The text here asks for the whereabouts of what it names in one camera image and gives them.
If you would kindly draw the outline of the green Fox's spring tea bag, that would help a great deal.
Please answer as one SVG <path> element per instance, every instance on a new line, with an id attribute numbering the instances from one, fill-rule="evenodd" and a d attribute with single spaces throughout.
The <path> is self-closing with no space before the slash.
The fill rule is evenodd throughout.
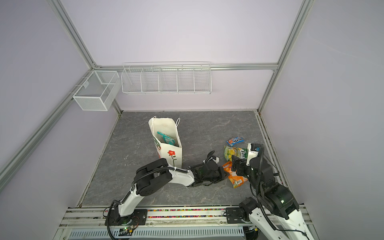
<path id="1" fill-rule="evenodd" d="M 240 158 L 240 159 L 247 159 L 248 150 L 244 149 L 244 148 L 225 146 L 224 147 L 224 158 L 227 161 L 232 161 L 232 156 L 235 156 L 235 157 Z"/>

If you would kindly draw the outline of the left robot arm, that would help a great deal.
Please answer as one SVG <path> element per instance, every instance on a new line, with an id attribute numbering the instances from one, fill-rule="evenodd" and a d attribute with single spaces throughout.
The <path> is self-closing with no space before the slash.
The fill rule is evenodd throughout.
<path id="1" fill-rule="evenodd" d="M 121 200 L 111 203 L 105 216 L 105 225 L 110 227 L 144 224 L 147 214 L 140 213 L 136 207 L 144 197 L 154 194 L 169 183 L 194 188 L 225 180 L 229 173 L 218 163 L 219 158 L 211 151 L 201 164 L 186 169 L 169 165 L 165 158 L 139 168 L 129 192 Z"/>

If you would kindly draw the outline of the orange Fox's fruits bag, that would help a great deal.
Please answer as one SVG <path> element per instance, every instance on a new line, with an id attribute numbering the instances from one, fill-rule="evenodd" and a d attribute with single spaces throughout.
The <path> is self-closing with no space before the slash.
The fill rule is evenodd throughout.
<path id="1" fill-rule="evenodd" d="M 243 185 L 244 183 L 246 183 L 248 181 L 247 178 L 242 177 L 242 176 L 238 176 L 236 174 L 236 172 L 232 171 L 232 162 L 231 161 L 228 161 L 227 163 L 225 163 L 223 165 L 223 169 L 226 173 L 228 173 L 228 179 L 232 183 L 234 189 L 240 187 L 241 185 Z"/>

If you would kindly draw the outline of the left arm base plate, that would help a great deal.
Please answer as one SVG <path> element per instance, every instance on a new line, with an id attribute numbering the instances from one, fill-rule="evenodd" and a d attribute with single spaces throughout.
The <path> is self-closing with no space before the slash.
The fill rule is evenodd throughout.
<path id="1" fill-rule="evenodd" d="M 105 226 L 136 226 L 145 225 L 147 219 L 147 209 L 135 209 L 134 212 L 126 217 L 121 217 L 118 210 L 112 209 L 107 214 Z"/>

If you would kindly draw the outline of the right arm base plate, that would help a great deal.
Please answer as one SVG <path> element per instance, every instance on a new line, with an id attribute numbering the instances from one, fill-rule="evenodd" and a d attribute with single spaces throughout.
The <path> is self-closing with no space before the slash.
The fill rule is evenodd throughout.
<path id="1" fill-rule="evenodd" d="M 248 214 L 243 208 L 226 208 L 224 216 L 228 224 L 249 223 Z"/>

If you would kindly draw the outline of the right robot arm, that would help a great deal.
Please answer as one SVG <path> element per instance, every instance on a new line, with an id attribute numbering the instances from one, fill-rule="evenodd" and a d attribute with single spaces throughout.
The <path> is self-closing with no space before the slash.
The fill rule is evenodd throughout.
<path id="1" fill-rule="evenodd" d="M 262 144 L 249 144 L 246 159 L 232 157 L 231 170 L 250 183 L 252 196 L 240 203 L 241 218 L 269 240 L 312 240 L 300 206 L 289 188 L 278 183 Z"/>

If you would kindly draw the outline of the white floral paper bag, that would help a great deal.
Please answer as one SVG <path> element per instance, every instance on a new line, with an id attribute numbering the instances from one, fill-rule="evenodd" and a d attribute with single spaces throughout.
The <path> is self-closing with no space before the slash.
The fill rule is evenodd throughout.
<path id="1" fill-rule="evenodd" d="M 183 148 L 178 132 L 180 120 L 180 118 L 174 121 L 171 118 L 156 116 L 149 120 L 159 158 L 166 159 L 169 165 L 177 168 L 182 168 L 183 162 Z"/>

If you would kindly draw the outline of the teal Fox's candy bag front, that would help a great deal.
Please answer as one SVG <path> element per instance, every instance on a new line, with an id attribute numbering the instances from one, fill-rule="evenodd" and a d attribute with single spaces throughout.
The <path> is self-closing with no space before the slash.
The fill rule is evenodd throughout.
<path id="1" fill-rule="evenodd" d="M 168 144 L 168 145 L 171 145 L 171 146 L 176 146 L 178 147 L 178 142 L 177 142 L 177 139 L 173 138 L 173 137 L 170 137 L 162 132 L 157 132 L 157 135 L 158 135 L 158 139 L 160 140 L 161 143 L 164 143 L 164 144 Z"/>

